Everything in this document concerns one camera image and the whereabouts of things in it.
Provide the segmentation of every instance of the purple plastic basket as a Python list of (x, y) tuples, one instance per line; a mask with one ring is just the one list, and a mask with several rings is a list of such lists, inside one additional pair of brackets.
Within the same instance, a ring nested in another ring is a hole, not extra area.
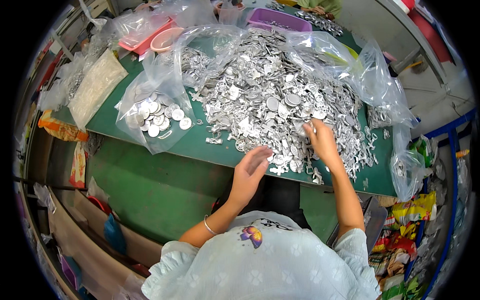
[(292, 16), (291, 14), (270, 10), (267, 8), (255, 8), (248, 18), (247, 22), (252, 24), (259, 24), (268, 28), (271, 25), (262, 23), (262, 21), (275, 21), (279, 24), (289, 26), (296, 31), (312, 31), (312, 24), (309, 22)]

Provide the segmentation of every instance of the woman's left hand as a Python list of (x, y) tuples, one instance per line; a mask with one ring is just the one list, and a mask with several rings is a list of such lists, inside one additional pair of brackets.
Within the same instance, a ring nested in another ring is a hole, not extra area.
[(228, 202), (244, 208), (258, 188), (258, 183), (265, 174), (272, 156), (272, 149), (266, 145), (258, 146), (248, 152), (240, 163), (235, 167), (233, 184), (228, 197)]

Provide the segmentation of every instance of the pink bowl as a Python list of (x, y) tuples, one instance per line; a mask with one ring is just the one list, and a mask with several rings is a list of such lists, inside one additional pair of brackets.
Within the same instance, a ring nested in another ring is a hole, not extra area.
[(150, 43), (150, 48), (158, 53), (169, 50), (175, 39), (183, 32), (183, 30), (184, 29), (181, 27), (174, 27), (160, 32), (153, 38)]

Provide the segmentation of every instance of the green workbench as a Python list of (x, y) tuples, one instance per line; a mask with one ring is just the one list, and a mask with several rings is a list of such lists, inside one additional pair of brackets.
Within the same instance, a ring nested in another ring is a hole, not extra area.
[[(293, 14), (295, 11), (295, 8), (285, 7), (285, 12), (287, 13)], [(337, 39), (341, 43), (354, 49), (357, 53), (361, 51), (361, 48), (355, 44), (353, 36), (350, 32), (344, 31), (344, 35), (337, 37)], [(100, 107), (97, 113), (87, 124), (86, 128), (87, 130), (92, 132), (138, 144), (137, 141), (135, 141), (125, 132), (121, 131), (115, 125), (118, 111), (114, 108), (114, 106), (120, 101), (127, 86), (135, 79), (135, 77), (141, 71), (143, 71), (141, 62), (139, 62), (138, 60), (132, 61), (132, 55), (136, 54), (129, 54), (120, 60), (120, 63), (129, 74), (115, 87), (113, 92), (103, 103), (102, 107)], [(191, 88), (186, 88), (186, 90), (187, 94), (189, 91), (193, 92), (193, 89)], [(208, 132), (206, 128), (206, 126), (208, 126), (208, 123), (206, 122), (202, 105), (200, 102), (195, 101), (192, 102), (192, 107), (195, 113), (195, 118), (201, 119), (204, 124), (200, 126), (193, 126), (193, 128), (191, 128), (183, 138), (181, 138), (175, 145), (173, 145), (173, 147), (171, 147), (168, 152), (227, 167), (236, 166), (242, 159), (244, 153), (239, 152), (237, 151), (237, 149), (235, 149), (235, 141), (233, 139), (231, 141), (227, 141), (226, 133), (222, 134), (222, 145), (207, 144), (205, 142), (205, 138), (211, 137), (211, 133)], [(74, 124), (73, 118), (67, 107), (62, 107), (62, 109), (60, 109), (58, 112), (52, 113), (52, 117), (69, 124)], [(359, 121), (362, 128), (367, 125), (365, 106), (363, 106), (359, 111)], [(392, 138), (384, 140), (382, 129), (372, 130), (372, 132), (376, 133), (379, 137), (378, 140), (374, 143), (376, 148), (373, 151), (377, 157), (379, 164), (374, 164), (371, 168), (365, 166), (364, 169), (361, 169), (360, 172), (357, 173), (357, 180), (355, 183), (353, 183), (353, 187), (356, 191), (359, 192), (365, 191), (380, 195), (396, 196), (390, 176), (389, 167), (390, 156), (393, 148)], [(326, 171), (325, 165), (320, 160), (313, 161), (312, 165), (314, 167), (317, 167), (318, 170), (321, 172), (325, 185), (332, 186), (331, 176), (330, 173)], [(276, 176), (276, 174), (269, 171), (267, 171), (267, 175)], [(287, 173), (283, 173), (281, 177), (314, 184), (312, 183), (312, 176), (306, 174), (305, 172), (299, 174), (289, 171)], [(368, 188), (364, 190), (363, 181), (365, 180), (365, 178), (368, 178)]]

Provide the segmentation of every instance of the purple storage bin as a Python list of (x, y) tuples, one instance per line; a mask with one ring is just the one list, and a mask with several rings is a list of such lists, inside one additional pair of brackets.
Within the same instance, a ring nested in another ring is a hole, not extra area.
[(80, 289), (82, 283), (82, 272), (78, 267), (77, 263), (73, 260), (71, 256), (62, 255), (60, 257), (61, 269), (67, 280), (76, 290)]
[(267, 8), (253, 9), (252, 14), (248, 18), (247, 22), (272, 28), (271, 25), (264, 24), (261, 21), (275, 21), (279, 24), (289, 26), (296, 31), (312, 31), (312, 24), (303, 19), (297, 18), (296, 16), (292, 16), (291, 14), (278, 12)]

